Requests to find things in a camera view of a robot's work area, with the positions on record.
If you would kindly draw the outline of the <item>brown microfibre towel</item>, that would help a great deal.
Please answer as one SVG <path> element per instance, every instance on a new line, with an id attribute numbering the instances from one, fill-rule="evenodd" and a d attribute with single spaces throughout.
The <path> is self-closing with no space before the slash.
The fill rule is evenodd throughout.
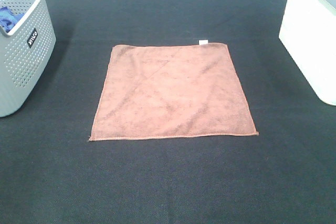
<path id="1" fill-rule="evenodd" d="M 116 45 L 90 140 L 253 136 L 227 45 Z"/>

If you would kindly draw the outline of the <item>black table cloth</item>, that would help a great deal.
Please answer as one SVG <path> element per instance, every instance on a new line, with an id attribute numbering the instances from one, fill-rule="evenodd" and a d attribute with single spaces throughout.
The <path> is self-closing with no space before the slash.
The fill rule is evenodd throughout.
<path id="1" fill-rule="evenodd" d="M 50 61 L 1 118 L 1 223 L 335 223 L 335 107 L 278 38 L 287 0 L 46 0 Z M 91 142 L 112 47 L 229 48 L 259 135 Z"/>

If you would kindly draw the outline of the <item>grey perforated laundry basket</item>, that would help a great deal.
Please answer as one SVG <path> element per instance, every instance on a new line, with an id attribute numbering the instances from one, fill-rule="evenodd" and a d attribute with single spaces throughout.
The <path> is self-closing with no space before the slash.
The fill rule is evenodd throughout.
<path id="1" fill-rule="evenodd" d="M 16 112 L 39 80 L 56 43 L 45 0 L 1 0 L 14 14 L 24 13 L 19 30 L 1 27 L 1 116 Z"/>

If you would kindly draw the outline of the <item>white plastic bin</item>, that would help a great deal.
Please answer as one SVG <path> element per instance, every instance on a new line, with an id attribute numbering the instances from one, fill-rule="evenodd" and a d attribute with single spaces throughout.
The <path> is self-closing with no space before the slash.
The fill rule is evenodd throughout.
<path id="1" fill-rule="evenodd" d="M 335 105 L 335 0 L 287 0 L 279 39 L 317 97 Z"/>

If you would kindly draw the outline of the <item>blue cloth in basket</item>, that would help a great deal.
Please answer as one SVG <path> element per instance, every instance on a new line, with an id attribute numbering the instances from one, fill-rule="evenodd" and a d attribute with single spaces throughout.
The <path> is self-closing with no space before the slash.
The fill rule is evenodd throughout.
<path id="1" fill-rule="evenodd" d="M 24 13 L 14 14 L 7 6 L 1 7 L 1 27 L 5 33 L 10 33 L 13 29 L 19 30 L 20 20 Z"/>

